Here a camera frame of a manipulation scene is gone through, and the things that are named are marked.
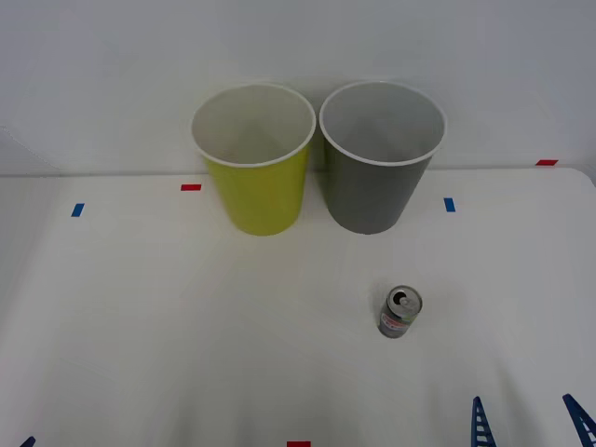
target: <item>can lid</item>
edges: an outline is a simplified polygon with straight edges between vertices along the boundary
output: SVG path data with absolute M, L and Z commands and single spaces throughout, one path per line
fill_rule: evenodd
M 398 317 L 415 317 L 422 309 L 422 298 L 413 288 L 398 286 L 387 296 L 387 305 Z

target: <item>can label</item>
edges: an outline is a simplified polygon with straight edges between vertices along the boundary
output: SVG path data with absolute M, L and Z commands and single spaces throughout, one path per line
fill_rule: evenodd
M 400 321 L 396 321 L 393 318 L 390 318 L 387 314 L 383 314 L 381 316 L 381 321 L 383 321 L 383 323 L 391 330 L 391 331 L 399 331 L 399 330 L 403 330 L 405 331 L 406 329 L 408 329 L 408 325 L 405 323 L 402 323 Z
M 379 330 L 386 337 L 399 338 L 406 333 L 406 331 L 408 331 L 409 327 L 410 324 L 406 321 L 400 320 L 399 317 L 390 317 L 385 312 L 381 314 L 381 324 L 379 325 Z

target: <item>blue ladder-shaped object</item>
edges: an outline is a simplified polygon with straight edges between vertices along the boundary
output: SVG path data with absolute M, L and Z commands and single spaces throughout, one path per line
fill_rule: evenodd
M 472 447 L 496 447 L 491 426 L 488 425 L 481 398 L 478 396 L 474 398 L 472 405 Z
M 571 394 L 565 394 L 562 400 L 567 406 L 571 420 L 574 421 L 581 445 L 583 447 L 594 447 L 596 445 L 596 423 L 589 417 L 586 410 L 581 408 L 581 405 L 572 398 Z

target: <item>cup rim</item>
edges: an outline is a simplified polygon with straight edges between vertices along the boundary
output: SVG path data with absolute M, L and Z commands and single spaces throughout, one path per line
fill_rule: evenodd
M 432 150 L 430 150 L 426 154 L 424 154 L 423 156 L 419 156 L 417 158 L 412 158 L 410 160 L 404 160 L 404 161 L 376 161 L 376 160 L 371 160 L 369 158 L 364 158 L 363 156 L 357 156 L 355 154 L 352 154 L 351 152 L 349 152 L 346 149 L 344 149 L 337 142 L 335 142 L 335 140 L 329 135 L 329 133 L 325 129 L 325 125 L 323 123 L 323 114 L 325 112 L 325 108 L 327 107 L 327 104 L 329 104 L 330 100 L 333 99 L 333 97 L 336 96 L 337 94 L 339 94 L 340 92 L 342 92 L 344 90 L 347 90 L 349 88 L 364 86 L 364 85 L 367 85 L 367 84 L 389 84 L 389 85 L 395 86 L 395 87 L 406 88 L 406 89 L 408 89 L 410 91 L 413 91 L 414 93 L 419 94 L 420 96 L 422 96 L 423 98 L 425 98 L 427 101 L 429 101 L 439 111 L 440 117 L 443 120 L 443 134 L 441 135 L 440 140 L 437 143 L 437 145 Z M 443 112 L 443 109 L 435 101 L 433 101 L 432 99 L 430 99 L 426 95 L 426 93 L 422 92 L 418 88 L 413 88 L 413 87 L 408 86 L 406 84 L 403 84 L 401 82 L 394 82 L 394 81 L 357 81 L 357 82 L 352 82 L 351 84 L 347 84 L 346 86 L 339 87 L 331 95 L 329 95 L 325 99 L 325 101 L 323 102 L 323 105 L 321 105 L 320 111 L 318 113 L 318 124 L 320 125 L 321 132 L 323 132 L 323 135 L 325 136 L 325 139 L 335 149 L 337 149 L 339 152 L 341 152 L 345 156 L 349 156 L 350 158 L 352 158 L 354 160 L 357 160 L 359 162 L 362 162 L 362 163 L 366 163 L 367 165 L 384 166 L 384 167 L 408 166 L 408 165 L 413 165 L 413 164 L 416 164 L 416 163 L 418 163 L 420 161 L 426 160 L 427 158 L 431 158 L 433 155 L 435 155 L 437 153 L 437 151 L 443 145 L 443 143 L 445 142 L 445 137 L 447 135 L 447 115 Z
M 216 99 L 218 96 L 223 95 L 224 93 L 227 93 L 231 90 L 237 90 L 237 89 L 246 88 L 246 87 L 278 88 L 280 90 L 284 90 L 287 93 L 290 93 L 291 95 L 295 96 L 304 105 L 306 105 L 306 108 L 308 109 L 308 112 L 310 113 L 310 116 L 311 116 L 312 124 L 311 124 L 310 131 L 308 132 L 308 135 L 306 136 L 306 138 L 293 151 L 287 153 L 284 156 L 280 156 L 278 158 L 274 158 L 273 160 L 268 160 L 268 161 L 264 161 L 261 163 L 233 163 L 231 161 L 222 160 L 222 159 L 218 158 L 217 156 L 212 156 L 211 154 L 208 154 L 204 149 L 202 149 L 198 145 L 198 142 L 196 142 L 195 135 L 193 133 L 193 125 L 195 123 L 196 114 L 198 114 L 199 110 L 201 110 L 201 108 L 203 108 L 203 106 L 205 104 Z M 276 165 L 277 163 L 281 163 L 282 161 L 285 161 L 288 158 L 291 158 L 291 157 L 295 156 L 296 154 L 298 154 L 300 151 L 302 151 L 305 148 L 305 146 L 312 140 L 316 129 L 317 129 L 317 114 L 315 113 L 315 109 L 313 108 L 313 105 L 310 103 L 310 101 L 307 98 L 305 98 L 301 93 L 297 92 L 296 90 L 294 90 L 292 88 L 287 88 L 285 86 L 282 86 L 280 84 L 275 84 L 272 82 L 250 82 L 250 83 L 238 84 L 238 85 L 235 85 L 232 87 L 221 89 L 220 91 L 210 95 L 205 101 L 203 101 L 197 107 L 197 109 L 193 113 L 193 116 L 190 120 L 190 134 L 193 138 L 193 142 L 195 143 L 196 151 L 201 156 L 204 156 L 208 160 L 210 160 L 214 163 L 217 163 L 218 165 L 229 166 L 230 168 L 264 168 L 265 166 L 271 166 L 271 165 Z

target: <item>gray cup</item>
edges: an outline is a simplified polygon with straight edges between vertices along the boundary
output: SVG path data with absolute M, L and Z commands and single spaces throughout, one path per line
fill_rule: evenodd
M 365 235 L 391 228 L 439 150 L 444 113 L 414 89 L 358 82 L 325 100 L 319 122 L 333 219 Z

